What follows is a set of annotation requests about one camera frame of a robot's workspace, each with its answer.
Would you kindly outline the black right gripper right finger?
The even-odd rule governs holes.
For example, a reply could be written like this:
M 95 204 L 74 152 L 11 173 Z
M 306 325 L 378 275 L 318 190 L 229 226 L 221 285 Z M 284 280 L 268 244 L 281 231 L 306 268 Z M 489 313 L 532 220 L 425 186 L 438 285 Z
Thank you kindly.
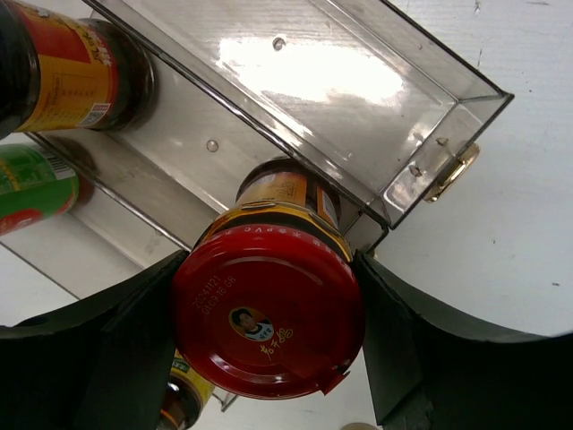
M 569 429 L 572 336 L 513 330 L 404 282 L 371 256 L 353 270 L 363 354 L 384 429 Z

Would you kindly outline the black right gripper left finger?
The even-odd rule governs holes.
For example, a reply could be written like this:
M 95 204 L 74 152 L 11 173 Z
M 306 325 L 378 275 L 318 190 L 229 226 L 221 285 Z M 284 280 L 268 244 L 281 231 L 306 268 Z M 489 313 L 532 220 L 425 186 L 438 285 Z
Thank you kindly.
M 3 429 L 153 429 L 175 345 L 175 252 L 92 296 L 1 328 Z

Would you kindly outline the red lid dark sauce jar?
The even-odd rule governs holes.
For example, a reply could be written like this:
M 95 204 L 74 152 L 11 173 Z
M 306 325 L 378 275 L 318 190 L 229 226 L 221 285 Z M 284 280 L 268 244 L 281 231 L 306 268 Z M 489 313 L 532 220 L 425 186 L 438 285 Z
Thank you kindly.
M 145 117 L 155 71 L 114 24 L 1 3 L 1 135 L 121 130 Z

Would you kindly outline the yellow cap sauce bottle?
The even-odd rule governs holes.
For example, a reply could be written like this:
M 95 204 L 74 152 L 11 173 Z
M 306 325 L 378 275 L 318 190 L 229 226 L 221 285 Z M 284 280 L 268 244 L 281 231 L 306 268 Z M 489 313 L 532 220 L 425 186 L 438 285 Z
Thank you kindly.
M 29 143 L 1 146 L 1 234 L 87 203 L 94 186 L 51 150 Z

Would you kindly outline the small yellow label bottle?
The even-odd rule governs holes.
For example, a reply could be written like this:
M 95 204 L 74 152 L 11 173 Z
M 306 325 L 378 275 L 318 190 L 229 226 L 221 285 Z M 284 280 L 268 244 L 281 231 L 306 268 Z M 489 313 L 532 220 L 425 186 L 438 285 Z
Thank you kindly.
M 176 351 L 156 428 L 191 428 L 201 416 L 214 390 L 215 385 L 196 373 Z

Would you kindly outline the red lid chili jar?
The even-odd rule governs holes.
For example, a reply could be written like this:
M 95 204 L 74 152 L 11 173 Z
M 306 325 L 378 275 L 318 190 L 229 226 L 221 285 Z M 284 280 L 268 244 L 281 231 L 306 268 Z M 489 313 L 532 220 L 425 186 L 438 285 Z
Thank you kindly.
M 175 344 L 201 376 L 259 399 L 326 394 L 363 343 L 340 198 L 287 157 L 254 168 L 173 278 Z

